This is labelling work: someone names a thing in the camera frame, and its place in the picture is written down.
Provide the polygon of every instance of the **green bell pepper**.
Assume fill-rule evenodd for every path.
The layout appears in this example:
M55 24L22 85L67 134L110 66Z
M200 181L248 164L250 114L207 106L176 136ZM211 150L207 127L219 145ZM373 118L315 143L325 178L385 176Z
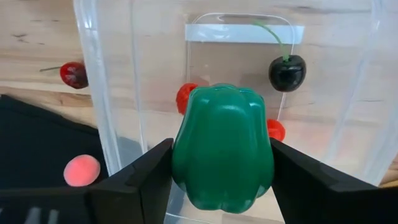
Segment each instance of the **green bell pepper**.
M195 88L175 140L172 174L196 208L249 209L274 177L262 97L226 84Z

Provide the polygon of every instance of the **red cherry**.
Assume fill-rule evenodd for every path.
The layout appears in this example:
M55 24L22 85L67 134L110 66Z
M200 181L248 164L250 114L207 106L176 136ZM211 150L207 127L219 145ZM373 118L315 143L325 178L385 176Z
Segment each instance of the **red cherry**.
M182 85L178 91L175 101L177 102L177 108L180 114L185 114L185 111L187 110L189 94L196 87L198 87L198 85L195 83L186 83Z
M85 66L80 62L68 62L60 68L62 81L68 86L81 89L88 87Z
M274 138L278 141L283 141L285 139L286 130L279 121L274 119L268 119L267 129L270 138Z

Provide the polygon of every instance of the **red fruit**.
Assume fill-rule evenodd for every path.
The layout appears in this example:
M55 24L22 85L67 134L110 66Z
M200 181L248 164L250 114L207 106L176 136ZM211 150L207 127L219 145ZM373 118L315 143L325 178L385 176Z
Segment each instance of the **red fruit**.
M63 178L69 186L83 187L92 184L100 175L100 163L90 155L80 155L68 162Z
M278 141L283 141L285 139L286 130L279 121L274 119L268 119L267 129L270 138L274 138Z
M81 89L88 87L85 66L80 62L68 62L60 68L62 81L68 86Z
M187 110L189 94L191 91L196 88L198 85L195 83L186 83L181 86L180 90L177 93L177 97L175 101L177 102L178 112L182 115L185 114Z

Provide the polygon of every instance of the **pink ball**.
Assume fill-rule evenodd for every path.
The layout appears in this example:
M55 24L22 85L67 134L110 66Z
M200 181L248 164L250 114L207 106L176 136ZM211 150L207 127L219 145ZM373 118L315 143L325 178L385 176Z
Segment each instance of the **pink ball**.
M93 183L100 175L100 163L90 155L80 155L68 162L63 178L69 186L83 187Z

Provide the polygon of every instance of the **black cloth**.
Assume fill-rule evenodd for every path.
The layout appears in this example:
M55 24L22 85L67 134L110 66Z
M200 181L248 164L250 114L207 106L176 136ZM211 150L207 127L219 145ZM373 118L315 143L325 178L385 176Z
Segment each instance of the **black cloth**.
M59 114L0 97L0 190L67 186L66 164L88 154L101 164L95 183L108 177L98 130L74 123ZM5 207L0 224L25 223L31 208ZM42 211L47 223L49 211Z

